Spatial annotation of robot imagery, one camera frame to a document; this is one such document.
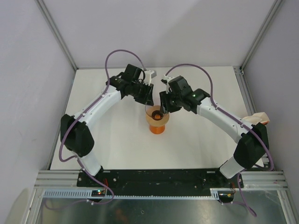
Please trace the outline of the pink cone coffee filter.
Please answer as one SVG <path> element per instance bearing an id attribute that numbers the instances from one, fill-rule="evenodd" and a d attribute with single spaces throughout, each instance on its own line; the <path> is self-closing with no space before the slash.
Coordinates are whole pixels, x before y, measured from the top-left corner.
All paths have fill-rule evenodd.
<path id="1" fill-rule="evenodd" d="M 145 117 L 149 121 L 168 121 L 170 115 L 160 111 L 160 105 L 145 105 Z"/>

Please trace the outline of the orange glass flask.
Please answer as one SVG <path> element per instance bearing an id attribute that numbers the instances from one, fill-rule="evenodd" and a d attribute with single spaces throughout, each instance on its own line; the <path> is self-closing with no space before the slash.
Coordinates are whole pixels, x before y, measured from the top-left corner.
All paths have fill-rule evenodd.
<path id="1" fill-rule="evenodd" d="M 153 134 L 162 134 L 165 131 L 164 115 L 160 112 L 153 112 L 149 119 L 149 129 Z"/>

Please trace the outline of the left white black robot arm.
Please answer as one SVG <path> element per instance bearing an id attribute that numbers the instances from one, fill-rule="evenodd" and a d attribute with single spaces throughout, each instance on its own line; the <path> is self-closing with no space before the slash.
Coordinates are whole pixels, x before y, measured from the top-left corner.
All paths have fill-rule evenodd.
<path id="1" fill-rule="evenodd" d="M 97 187 L 103 182 L 103 174 L 100 173 L 102 165 L 93 149 L 93 126 L 113 105 L 126 96 L 132 96 L 135 102 L 142 105 L 153 106 L 154 85 L 151 81 L 156 75 L 154 70 L 143 70 L 128 64 L 119 75 L 108 79 L 94 101 L 76 114 L 65 114 L 61 118 L 60 147 L 66 147 L 79 160 L 88 172 L 87 181 L 92 186 Z"/>

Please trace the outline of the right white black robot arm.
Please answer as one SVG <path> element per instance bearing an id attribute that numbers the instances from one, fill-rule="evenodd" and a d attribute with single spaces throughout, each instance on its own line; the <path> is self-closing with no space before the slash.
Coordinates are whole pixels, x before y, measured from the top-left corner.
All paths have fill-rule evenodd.
<path id="1" fill-rule="evenodd" d="M 267 129 L 261 122 L 254 124 L 229 114 L 204 90 L 192 90 L 182 76 L 165 76 L 161 81 L 166 85 L 166 90 L 159 93 L 161 112 L 173 113 L 180 109 L 193 112 L 214 123 L 237 144 L 233 156 L 220 166 L 220 173 L 215 176 L 220 187 L 227 187 L 233 176 L 252 168 L 269 149 Z"/>

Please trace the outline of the white orange box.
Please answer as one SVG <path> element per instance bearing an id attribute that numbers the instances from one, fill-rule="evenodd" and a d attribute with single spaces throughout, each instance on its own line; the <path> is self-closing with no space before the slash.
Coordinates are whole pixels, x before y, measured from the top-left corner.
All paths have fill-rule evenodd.
<path id="1" fill-rule="evenodd" d="M 245 121 L 247 121 L 249 123 L 252 123 L 254 125 L 256 125 L 258 123 L 266 125 L 270 121 L 268 115 L 265 112 L 254 113 L 251 116 L 244 117 L 243 120 L 245 120 Z"/>

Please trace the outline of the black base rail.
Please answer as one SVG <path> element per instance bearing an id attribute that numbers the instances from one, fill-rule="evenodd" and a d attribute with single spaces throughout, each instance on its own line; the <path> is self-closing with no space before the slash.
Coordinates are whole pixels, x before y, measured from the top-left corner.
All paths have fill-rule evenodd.
<path id="1" fill-rule="evenodd" d="M 97 188 L 106 184 L 109 195 L 207 196 L 211 188 L 243 187 L 241 176 L 225 178 L 217 168 L 102 170 L 94 179 L 80 171 L 78 187 Z"/>

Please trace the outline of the left aluminium frame post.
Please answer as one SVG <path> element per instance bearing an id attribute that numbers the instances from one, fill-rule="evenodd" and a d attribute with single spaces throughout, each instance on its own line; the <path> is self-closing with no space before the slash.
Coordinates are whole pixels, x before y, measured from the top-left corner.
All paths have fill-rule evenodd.
<path id="1" fill-rule="evenodd" d="M 43 0 L 35 0 L 37 7 L 39 8 L 41 14 L 43 15 L 47 25 L 49 26 L 54 38 L 56 39 L 60 49 L 62 50 L 63 54 L 65 55 L 68 63 L 72 67 L 74 71 L 77 71 L 78 67 L 70 53 L 69 48 L 67 47 L 50 11 L 48 10 L 45 2 Z"/>

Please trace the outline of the aluminium frame post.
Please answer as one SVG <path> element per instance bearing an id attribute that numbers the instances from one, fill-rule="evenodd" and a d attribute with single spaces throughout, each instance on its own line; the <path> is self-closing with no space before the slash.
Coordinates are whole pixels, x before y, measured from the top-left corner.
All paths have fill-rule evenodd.
<path id="1" fill-rule="evenodd" d="M 48 10 L 45 2 L 43 0 L 35 0 L 37 7 L 39 8 L 41 14 L 43 15 L 47 25 L 49 26 L 54 38 L 56 39 L 60 49 L 62 50 L 63 54 L 65 55 L 68 63 L 72 67 L 74 71 L 77 71 L 78 67 L 70 53 L 69 48 L 67 47 L 50 11 Z"/>
<path id="2" fill-rule="evenodd" d="M 259 47 L 260 43 L 262 42 L 263 38 L 267 34 L 267 31 L 271 27 L 272 23 L 274 22 L 277 14 L 279 13 L 281 7 L 284 4 L 284 0 L 275 0 L 267 13 L 264 21 L 262 22 L 261 27 L 259 28 L 257 35 L 255 36 L 245 58 L 243 59 L 241 65 L 240 65 L 240 70 L 244 70 L 246 66 L 249 64 L 251 61 L 253 55 L 257 51 L 257 48 Z"/>

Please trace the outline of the right aluminium frame post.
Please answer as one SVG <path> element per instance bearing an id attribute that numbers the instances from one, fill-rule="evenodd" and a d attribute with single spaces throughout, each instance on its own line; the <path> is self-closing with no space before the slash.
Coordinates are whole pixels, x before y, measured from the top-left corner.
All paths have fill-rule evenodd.
<path id="1" fill-rule="evenodd" d="M 279 13 L 281 7 L 284 4 L 284 0 L 275 0 L 267 13 L 264 21 L 262 22 L 261 27 L 259 28 L 257 35 L 255 36 L 245 58 L 243 59 L 241 65 L 240 65 L 240 70 L 244 70 L 246 66 L 249 64 L 251 61 L 253 55 L 257 51 L 257 48 L 259 47 L 260 43 L 262 42 L 263 38 L 267 34 L 267 31 L 271 27 L 272 23 L 274 22 L 277 14 Z"/>

